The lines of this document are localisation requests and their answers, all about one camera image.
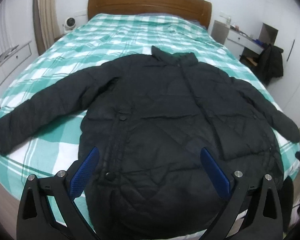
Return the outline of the white desk with drawer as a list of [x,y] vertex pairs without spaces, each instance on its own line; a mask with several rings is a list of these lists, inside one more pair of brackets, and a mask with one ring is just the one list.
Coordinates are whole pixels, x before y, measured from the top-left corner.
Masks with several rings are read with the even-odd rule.
[[224,46],[236,58],[239,58],[239,56],[242,55],[244,49],[249,49],[256,54],[260,54],[263,51],[263,48],[253,40],[232,29],[229,29]]

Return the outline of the brown wooden headboard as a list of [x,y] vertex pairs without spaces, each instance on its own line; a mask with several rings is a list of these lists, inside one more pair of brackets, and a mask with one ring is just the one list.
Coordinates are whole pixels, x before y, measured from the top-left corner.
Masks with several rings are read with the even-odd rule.
[[145,13],[172,14],[186,20],[198,21],[208,28],[212,4],[205,0],[88,0],[89,20],[97,14],[137,15]]

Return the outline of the beige curtain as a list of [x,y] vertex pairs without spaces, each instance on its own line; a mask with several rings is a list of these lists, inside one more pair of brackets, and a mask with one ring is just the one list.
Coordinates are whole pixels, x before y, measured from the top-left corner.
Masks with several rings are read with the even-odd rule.
[[55,0],[33,0],[33,27],[38,54],[42,55],[60,34]]

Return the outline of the teal white checked bedsheet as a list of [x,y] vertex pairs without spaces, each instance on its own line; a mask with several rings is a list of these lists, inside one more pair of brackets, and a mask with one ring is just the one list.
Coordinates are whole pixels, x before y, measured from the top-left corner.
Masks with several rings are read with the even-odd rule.
[[[194,53],[200,62],[247,81],[271,100],[253,72],[204,28],[176,16],[100,14],[57,41],[9,85],[0,98],[0,118],[69,74],[130,54],[150,54],[152,46],[168,53]],[[79,111],[58,118],[9,155],[0,155],[0,184],[10,195],[21,198],[29,175],[48,177],[77,160],[85,115]]]

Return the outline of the white low drawer cabinet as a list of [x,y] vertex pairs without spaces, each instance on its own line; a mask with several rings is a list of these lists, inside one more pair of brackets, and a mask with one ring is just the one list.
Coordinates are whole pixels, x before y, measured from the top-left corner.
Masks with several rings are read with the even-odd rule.
[[31,42],[27,42],[18,45],[0,62],[0,86],[25,68],[26,63],[33,55],[30,44]]

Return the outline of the black puffer jacket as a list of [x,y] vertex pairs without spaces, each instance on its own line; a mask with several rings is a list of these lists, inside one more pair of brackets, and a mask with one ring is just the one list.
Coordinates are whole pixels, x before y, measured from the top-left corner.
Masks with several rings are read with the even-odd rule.
[[253,85],[157,47],[76,71],[0,118],[0,155],[61,116],[85,111],[78,156],[98,148],[86,188],[102,239],[173,238],[204,230],[223,205],[200,163],[207,149],[253,180],[284,169],[276,133],[296,124]]

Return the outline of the dark jacket on chair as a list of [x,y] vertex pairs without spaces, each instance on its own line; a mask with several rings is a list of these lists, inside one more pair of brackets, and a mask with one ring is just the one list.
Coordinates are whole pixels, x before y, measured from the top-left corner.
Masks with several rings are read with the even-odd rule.
[[283,49],[268,44],[262,53],[254,58],[257,65],[253,68],[254,75],[265,86],[268,86],[273,78],[283,77]]

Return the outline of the grey panel beside bed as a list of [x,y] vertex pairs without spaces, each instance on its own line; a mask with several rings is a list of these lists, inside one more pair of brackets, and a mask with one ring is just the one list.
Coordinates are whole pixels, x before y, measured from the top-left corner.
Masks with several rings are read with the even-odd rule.
[[223,45],[225,43],[228,34],[229,34],[229,27],[225,23],[215,20],[211,31],[211,37],[216,42]]

